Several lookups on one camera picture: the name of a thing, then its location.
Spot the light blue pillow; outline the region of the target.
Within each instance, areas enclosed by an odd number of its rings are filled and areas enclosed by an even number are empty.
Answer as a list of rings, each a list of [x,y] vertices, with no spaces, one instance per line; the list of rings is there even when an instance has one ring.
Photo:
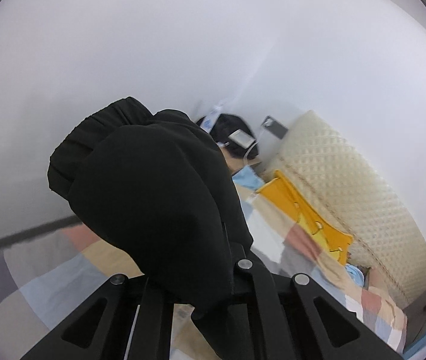
[[[365,285],[365,276],[362,273],[362,271],[358,267],[351,265],[349,263],[345,265],[345,269],[348,275],[350,276],[350,278],[352,279],[352,281],[356,283],[357,286],[363,288]]]

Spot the black puffer jacket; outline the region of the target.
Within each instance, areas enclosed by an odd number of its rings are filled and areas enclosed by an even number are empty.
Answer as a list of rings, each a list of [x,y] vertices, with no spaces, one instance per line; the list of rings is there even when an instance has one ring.
[[[88,228],[194,308],[221,359],[253,357],[245,311],[226,304],[231,246],[250,250],[253,238],[220,148],[189,116],[113,102],[53,151],[48,180]]]

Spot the yellow crown pillow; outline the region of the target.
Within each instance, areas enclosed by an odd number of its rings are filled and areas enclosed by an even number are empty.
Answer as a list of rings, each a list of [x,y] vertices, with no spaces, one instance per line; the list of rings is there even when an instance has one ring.
[[[323,219],[282,171],[274,170],[273,178],[257,193],[299,224],[330,257],[346,266],[353,237]]]

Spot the white spray bottle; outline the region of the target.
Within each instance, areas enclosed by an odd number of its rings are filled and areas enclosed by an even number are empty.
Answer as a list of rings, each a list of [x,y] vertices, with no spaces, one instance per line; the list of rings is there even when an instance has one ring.
[[[204,116],[200,123],[201,129],[205,132],[210,133],[216,124],[218,118],[222,114],[223,107],[221,105],[213,106],[210,111]]]

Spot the plaid patchwork bed quilt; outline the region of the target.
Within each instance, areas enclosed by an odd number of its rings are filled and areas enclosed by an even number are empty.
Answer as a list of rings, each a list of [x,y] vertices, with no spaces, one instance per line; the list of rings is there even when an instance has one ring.
[[[389,294],[364,289],[327,256],[304,230],[265,197],[240,189],[254,237],[253,252],[279,275],[309,275],[354,312],[394,350],[404,350],[407,319]],[[84,225],[0,250],[0,359],[20,359],[112,275],[135,277],[140,269],[122,250]]]

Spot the black wall socket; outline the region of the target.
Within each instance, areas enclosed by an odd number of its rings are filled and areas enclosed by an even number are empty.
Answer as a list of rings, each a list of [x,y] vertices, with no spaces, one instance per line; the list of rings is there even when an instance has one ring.
[[[262,128],[279,140],[284,139],[288,133],[288,128],[271,116],[267,116],[263,120]]]

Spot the black bag on nightstand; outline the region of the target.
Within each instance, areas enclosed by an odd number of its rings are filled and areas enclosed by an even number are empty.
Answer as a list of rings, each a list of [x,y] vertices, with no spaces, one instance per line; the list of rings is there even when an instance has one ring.
[[[240,116],[220,114],[209,134],[220,147],[231,173],[258,163],[257,139]]]

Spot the wooden nightstand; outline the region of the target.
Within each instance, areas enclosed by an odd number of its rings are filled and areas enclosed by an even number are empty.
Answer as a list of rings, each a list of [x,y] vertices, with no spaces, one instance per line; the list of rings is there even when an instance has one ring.
[[[236,174],[245,166],[256,167],[261,163],[261,161],[257,158],[249,160],[233,157],[227,151],[223,151],[223,156],[225,158],[226,164],[228,165],[228,169],[231,175]]]

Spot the white tablet device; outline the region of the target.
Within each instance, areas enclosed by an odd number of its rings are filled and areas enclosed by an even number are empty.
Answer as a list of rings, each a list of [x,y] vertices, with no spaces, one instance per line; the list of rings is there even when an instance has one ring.
[[[251,147],[255,142],[254,137],[240,129],[237,129],[236,131],[231,133],[228,136],[228,139],[245,150],[248,150],[248,148]]]

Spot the cream quilted headboard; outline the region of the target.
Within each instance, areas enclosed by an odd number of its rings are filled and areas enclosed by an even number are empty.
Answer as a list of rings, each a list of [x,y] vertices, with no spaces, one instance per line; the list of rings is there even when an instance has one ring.
[[[426,241],[367,160],[313,111],[300,116],[262,176],[281,171],[333,228],[353,236],[350,262],[376,267],[406,308],[426,291]]]

